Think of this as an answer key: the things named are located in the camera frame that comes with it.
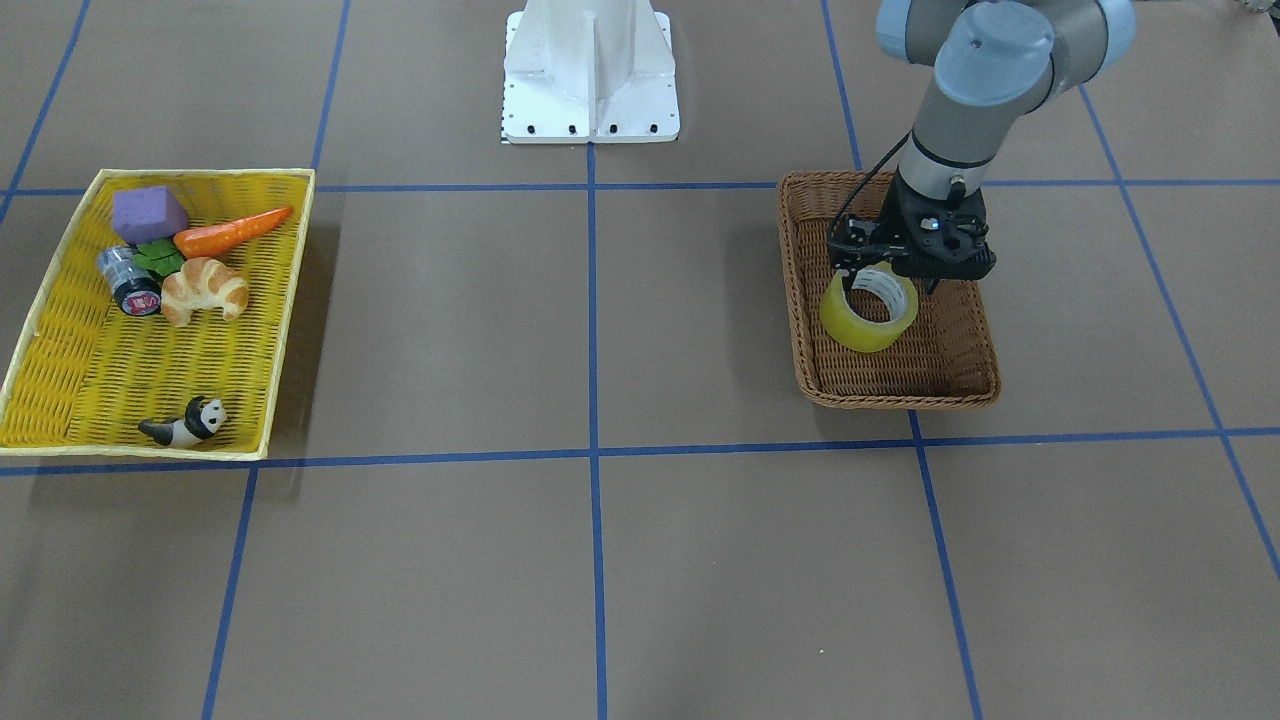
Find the brown wicker basket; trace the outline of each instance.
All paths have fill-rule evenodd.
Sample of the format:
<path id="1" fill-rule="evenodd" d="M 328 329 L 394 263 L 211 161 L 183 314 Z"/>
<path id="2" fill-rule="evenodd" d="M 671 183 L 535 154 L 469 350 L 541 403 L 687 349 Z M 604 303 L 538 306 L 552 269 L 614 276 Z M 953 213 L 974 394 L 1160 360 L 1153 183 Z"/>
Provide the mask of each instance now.
<path id="1" fill-rule="evenodd" d="M 860 354 L 833 341 L 818 319 L 831 281 L 827 227 L 864 173 L 791 173 L 778 186 L 778 238 L 800 389 L 813 402 L 842 409 L 947 410 L 983 407 L 1000 395 L 1000 370 L 977 283 L 947 281 L 887 350 Z M 891 173 L 881 173 L 850 206 L 879 215 Z M 874 318 L 869 309 L 855 310 Z"/>

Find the toy vegetable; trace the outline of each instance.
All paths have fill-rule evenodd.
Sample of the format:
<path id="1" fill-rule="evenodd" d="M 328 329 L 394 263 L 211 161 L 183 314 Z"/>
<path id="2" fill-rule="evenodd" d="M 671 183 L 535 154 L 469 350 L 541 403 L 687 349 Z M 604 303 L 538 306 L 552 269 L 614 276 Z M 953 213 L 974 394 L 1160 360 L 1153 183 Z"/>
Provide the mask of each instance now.
<path id="1" fill-rule="evenodd" d="M 173 243 L 184 258 L 215 258 L 237 245 L 266 234 L 284 224 L 293 214 L 293 208 L 279 208 L 259 215 L 241 218 L 229 223 L 191 228 L 173 236 Z"/>
<path id="2" fill-rule="evenodd" d="M 166 278 L 177 273 L 182 269 L 182 264 L 187 261 L 182 252 L 178 252 L 178 249 L 173 245 L 173 240 L 168 237 L 143 242 L 134 247 L 138 254 L 133 256 L 133 264 L 159 278 Z"/>

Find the yellow wicker basket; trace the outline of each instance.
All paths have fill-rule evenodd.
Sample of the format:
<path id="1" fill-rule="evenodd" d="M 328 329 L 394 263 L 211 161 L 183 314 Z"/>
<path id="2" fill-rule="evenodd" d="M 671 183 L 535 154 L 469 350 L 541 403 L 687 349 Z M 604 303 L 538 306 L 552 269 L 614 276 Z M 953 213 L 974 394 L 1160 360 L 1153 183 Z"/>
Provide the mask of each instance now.
<path id="1" fill-rule="evenodd" d="M 289 205 L 271 233 L 220 259 L 244 277 L 244 314 L 196 313 L 184 328 L 115 306 L 95 260 L 120 245 L 111 195 L 165 184 L 192 225 Z M 0 391 L 0 455 L 138 455 L 205 460 L 266 456 L 289 316 L 315 195 L 311 169 L 102 170 L 63 234 L 27 314 Z M 227 424 L 191 450 L 157 446 L 143 418 L 180 415 L 202 395 L 220 397 Z"/>

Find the bottle label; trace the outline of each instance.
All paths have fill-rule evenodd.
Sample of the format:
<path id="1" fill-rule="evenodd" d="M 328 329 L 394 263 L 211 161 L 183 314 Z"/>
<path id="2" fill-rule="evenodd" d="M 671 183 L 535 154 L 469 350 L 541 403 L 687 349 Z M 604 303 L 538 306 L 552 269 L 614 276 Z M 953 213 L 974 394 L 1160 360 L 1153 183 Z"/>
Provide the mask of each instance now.
<path id="1" fill-rule="evenodd" d="M 131 292 L 120 301 L 120 310 L 129 315 L 150 315 L 160 310 L 160 296 L 150 290 Z"/>

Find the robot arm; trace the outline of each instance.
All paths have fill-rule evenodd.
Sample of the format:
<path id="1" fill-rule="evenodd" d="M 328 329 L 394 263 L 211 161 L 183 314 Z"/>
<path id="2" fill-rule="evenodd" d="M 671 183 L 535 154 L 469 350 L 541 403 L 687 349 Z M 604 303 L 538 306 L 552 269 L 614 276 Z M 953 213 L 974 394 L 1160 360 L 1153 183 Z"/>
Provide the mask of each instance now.
<path id="1" fill-rule="evenodd" d="M 883 0 L 881 47 L 933 65 L 881 218 L 837 218 L 837 269 L 890 259 L 901 275 L 979 279 L 987 246 L 982 179 L 1014 122 L 1093 78 L 1133 41 L 1129 0 Z"/>
<path id="2" fill-rule="evenodd" d="M 1270 13 L 1280 20 L 1280 1 L 1277 0 L 1239 0 L 1251 13 Z"/>

